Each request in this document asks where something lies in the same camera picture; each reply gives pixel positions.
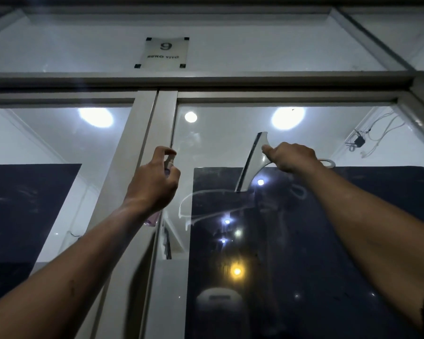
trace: bright white light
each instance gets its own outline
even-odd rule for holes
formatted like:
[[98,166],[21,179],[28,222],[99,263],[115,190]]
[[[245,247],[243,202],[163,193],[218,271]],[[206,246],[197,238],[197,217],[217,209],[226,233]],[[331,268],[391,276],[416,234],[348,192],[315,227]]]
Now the bright white light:
[[272,116],[272,125],[278,130],[290,130],[305,117],[303,107],[280,107]]
[[185,114],[185,119],[188,122],[195,122],[198,119],[198,117],[196,116],[195,113],[188,112],[187,114]]
[[113,125],[113,116],[107,108],[79,108],[80,117],[87,123],[100,127]]

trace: person's right arm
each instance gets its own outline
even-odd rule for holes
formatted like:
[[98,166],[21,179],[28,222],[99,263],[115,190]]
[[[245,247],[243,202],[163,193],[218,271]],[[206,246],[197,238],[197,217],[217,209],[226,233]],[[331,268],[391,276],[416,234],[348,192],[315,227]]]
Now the person's right arm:
[[280,170],[303,178],[366,277],[421,327],[424,223],[327,169],[306,146],[265,145],[263,152]]

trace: person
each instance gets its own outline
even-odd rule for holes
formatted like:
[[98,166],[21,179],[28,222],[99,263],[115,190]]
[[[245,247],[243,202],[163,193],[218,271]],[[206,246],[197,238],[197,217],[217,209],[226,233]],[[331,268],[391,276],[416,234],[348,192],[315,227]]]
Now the person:
[[[415,325],[424,325],[424,223],[347,182],[314,150],[281,143],[262,148],[300,175],[369,281]],[[139,167],[123,204],[43,269],[0,299],[0,339],[73,338],[96,295],[144,220],[172,200],[180,177],[164,174],[157,147]]]

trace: number 9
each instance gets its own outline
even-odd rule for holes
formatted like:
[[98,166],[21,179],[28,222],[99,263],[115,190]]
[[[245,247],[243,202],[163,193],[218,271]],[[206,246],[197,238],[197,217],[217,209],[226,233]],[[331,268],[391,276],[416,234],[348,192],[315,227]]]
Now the number 9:
[[172,47],[173,45],[171,44],[171,43],[162,43],[161,45],[160,45],[160,49],[161,50],[169,50],[169,49],[171,49],[171,47]]

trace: purple bottle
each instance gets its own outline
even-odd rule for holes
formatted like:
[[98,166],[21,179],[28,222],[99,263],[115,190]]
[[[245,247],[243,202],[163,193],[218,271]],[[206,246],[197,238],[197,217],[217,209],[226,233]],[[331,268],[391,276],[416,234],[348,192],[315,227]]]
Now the purple bottle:
[[[165,176],[167,178],[168,178],[168,176],[170,176],[170,169],[173,166],[174,160],[175,160],[175,155],[169,154],[168,158],[164,162]],[[158,220],[161,212],[162,211],[159,210],[158,212],[154,213],[149,218],[147,218],[146,221],[144,222],[144,225],[149,226],[149,227],[154,227],[157,224],[157,220]]]

